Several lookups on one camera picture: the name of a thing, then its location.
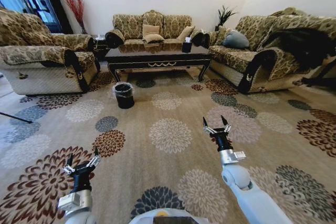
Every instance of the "dark wooden coffee table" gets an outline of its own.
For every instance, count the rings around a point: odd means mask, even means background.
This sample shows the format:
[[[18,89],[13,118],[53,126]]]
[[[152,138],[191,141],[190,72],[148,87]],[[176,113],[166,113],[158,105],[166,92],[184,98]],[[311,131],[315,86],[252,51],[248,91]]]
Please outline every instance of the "dark wooden coffee table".
[[[121,45],[106,54],[108,68],[117,82],[120,81],[117,70],[191,66],[203,66],[198,75],[202,81],[211,58],[212,54],[204,47],[192,46],[189,53],[182,52],[182,44]]]

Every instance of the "floral sofa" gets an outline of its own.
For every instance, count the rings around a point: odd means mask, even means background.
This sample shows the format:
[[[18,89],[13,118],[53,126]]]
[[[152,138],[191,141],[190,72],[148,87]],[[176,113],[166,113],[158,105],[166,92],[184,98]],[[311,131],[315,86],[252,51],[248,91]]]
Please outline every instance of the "floral sofa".
[[[336,18],[318,16],[245,16],[236,30],[249,40],[248,49],[231,49],[221,45],[232,30],[220,27],[206,33],[205,47],[214,53],[211,68],[238,87],[241,93],[263,92],[292,88],[302,77],[310,77],[318,69],[301,71],[289,52],[279,47],[263,48],[263,43],[274,31],[296,27],[314,28],[326,32],[336,40]]]
[[[177,37],[186,26],[192,25],[192,19],[187,15],[163,15],[150,10],[143,15],[115,14],[114,29],[106,33],[105,38],[109,48],[120,45],[144,44],[142,41],[142,25],[159,26],[159,34],[165,39],[165,44],[181,44]],[[203,35],[195,29],[191,34],[192,42],[200,45]]]
[[[100,69],[89,35],[51,34],[33,14],[0,8],[0,72],[17,94],[87,92]]]

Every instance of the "floral carpet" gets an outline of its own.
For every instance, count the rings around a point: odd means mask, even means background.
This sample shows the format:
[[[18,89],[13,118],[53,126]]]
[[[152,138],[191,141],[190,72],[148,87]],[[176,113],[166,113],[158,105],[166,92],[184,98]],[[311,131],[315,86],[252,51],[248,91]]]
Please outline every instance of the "floral carpet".
[[[98,223],[128,223],[156,208],[185,209],[211,223],[247,223],[221,178],[217,146],[202,117],[232,125],[241,165],[294,223],[336,222],[335,93],[297,87],[243,95],[199,69],[123,73],[135,105],[118,108],[111,74],[102,71],[86,94],[0,98],[0,223],[64,223],[58,199],[72,179],[62,172],[92,157],[93,214]]]

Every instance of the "black jacket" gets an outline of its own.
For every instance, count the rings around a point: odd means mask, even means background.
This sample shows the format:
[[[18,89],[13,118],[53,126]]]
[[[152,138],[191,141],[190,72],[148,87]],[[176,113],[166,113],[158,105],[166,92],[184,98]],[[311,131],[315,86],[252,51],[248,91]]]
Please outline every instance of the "black jacket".
[[[331,40],[323,31],[312,28],[279,30],[269,35],[263,47],[278,38],[277,47],[290,52],[299,62],[301,70],[314,69],[322,65],[328,55],[335,55],[336,41]]]

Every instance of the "tissue box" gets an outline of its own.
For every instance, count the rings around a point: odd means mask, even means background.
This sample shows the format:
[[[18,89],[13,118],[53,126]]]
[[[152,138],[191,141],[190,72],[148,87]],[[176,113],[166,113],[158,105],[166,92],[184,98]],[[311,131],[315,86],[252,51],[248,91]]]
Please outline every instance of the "tissue box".
[[[193,44],[191,42],[183,42],[182,43],[182,52],[190,52],[192,45]]]

